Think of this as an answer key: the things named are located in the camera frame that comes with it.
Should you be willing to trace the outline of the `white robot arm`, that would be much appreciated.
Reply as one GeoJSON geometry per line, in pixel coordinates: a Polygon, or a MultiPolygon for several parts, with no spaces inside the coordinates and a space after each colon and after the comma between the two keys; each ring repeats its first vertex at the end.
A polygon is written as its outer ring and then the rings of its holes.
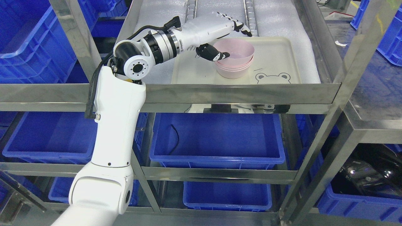
{"type": "Polygon", "coordinates": [[[85,110],[85,117],[97,123],[94,150],[74,177],[69,207],[54,226],[112,226],[126,212],[134,182],[135,126],[146,98],[142,78],[177,55],[172,30],[181,30],[178,16],[162,27],[141,27],[117,43],[95,69],[85,110]]]}

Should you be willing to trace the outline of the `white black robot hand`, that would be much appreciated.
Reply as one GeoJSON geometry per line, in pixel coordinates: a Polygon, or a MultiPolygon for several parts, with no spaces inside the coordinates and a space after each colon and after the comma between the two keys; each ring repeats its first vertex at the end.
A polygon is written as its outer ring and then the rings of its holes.
{"type": "Polygon", "coordinates": [[[219,12],[188,20],[181,26],[181,30],[172,30],[178,41],[177,54],[195,47],[199,57],[212,62],[226,59],[230,57],[230,53],[221,52],[209,43],[234,31],[252,36],[251,30],[243,22],[219,12]]]}

